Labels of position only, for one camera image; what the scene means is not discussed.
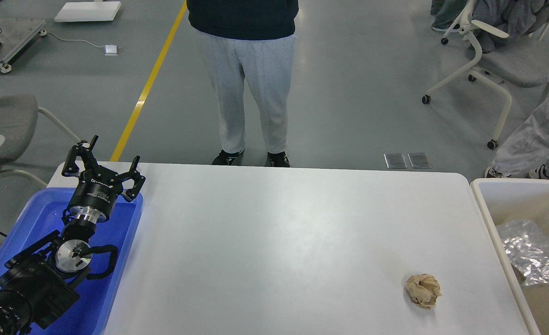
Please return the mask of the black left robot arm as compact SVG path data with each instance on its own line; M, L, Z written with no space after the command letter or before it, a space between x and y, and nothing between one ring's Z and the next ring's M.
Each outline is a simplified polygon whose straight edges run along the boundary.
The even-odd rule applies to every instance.
M32 324L45 329L79 299L83 280L101 280L117 265L119 248L91 246L97 223L106 222L119 196L131 202L146 178L134 157L119 174L99 165L93 155L98 136L72 146L62 175L76 177L78 186L63 211L62 231L53 231L5 263L0 276L0 335L27 335Z

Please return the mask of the wheeled metal robot base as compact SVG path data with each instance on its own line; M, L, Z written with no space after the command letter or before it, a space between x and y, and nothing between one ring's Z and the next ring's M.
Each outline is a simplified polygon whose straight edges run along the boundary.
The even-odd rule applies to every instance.
M10 60L36 36L45 36L46 21L42 19L0 19L0 72L12 70Z

